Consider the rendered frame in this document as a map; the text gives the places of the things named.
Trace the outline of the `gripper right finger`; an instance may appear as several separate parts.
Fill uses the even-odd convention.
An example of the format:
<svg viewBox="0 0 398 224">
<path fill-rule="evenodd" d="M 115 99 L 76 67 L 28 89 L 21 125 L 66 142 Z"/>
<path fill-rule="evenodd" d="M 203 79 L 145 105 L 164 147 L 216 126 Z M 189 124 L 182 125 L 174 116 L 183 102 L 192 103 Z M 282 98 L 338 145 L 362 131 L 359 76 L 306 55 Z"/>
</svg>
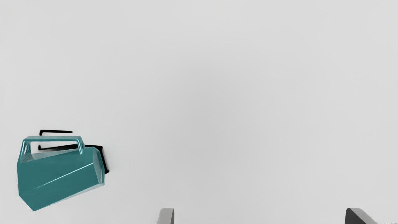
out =
<svg viewBox="0 0 398 224">
<path fill-rule="evenodd" d="M 347 208 L 345 224 L 377 224 L 377 222 L 360 208 Z"/>
</svg>

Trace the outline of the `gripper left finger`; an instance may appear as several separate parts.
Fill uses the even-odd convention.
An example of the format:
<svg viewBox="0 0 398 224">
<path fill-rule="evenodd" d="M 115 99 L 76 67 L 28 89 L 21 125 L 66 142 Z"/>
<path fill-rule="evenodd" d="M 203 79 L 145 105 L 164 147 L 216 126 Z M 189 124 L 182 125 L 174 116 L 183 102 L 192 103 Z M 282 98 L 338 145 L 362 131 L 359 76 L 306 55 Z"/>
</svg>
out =
<svg viewBox="0 0 398 224">
<path fill-rule="evenodd" d="M 157 224 L 174 224 L 174 209 L 162 208 L 158 216 Z"/>
</svg>

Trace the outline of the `teal faceted mug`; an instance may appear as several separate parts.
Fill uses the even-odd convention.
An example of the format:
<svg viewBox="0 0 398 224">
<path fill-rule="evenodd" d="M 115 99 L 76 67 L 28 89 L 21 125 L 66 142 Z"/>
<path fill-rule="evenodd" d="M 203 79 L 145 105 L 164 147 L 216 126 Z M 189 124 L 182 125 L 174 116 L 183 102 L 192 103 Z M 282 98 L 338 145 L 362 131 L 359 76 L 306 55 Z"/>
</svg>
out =
<svg viewBox="0 0 398 224">
<path fill-rule="evenodd" d="M 31 153 L 32 142 L 75 142 L 77 148 Z M 18 194 L 31 210 L 101 187 L 105 165 L 100 150 L 80 136 L 28 136 L 17 162 Z"/>
</svg>

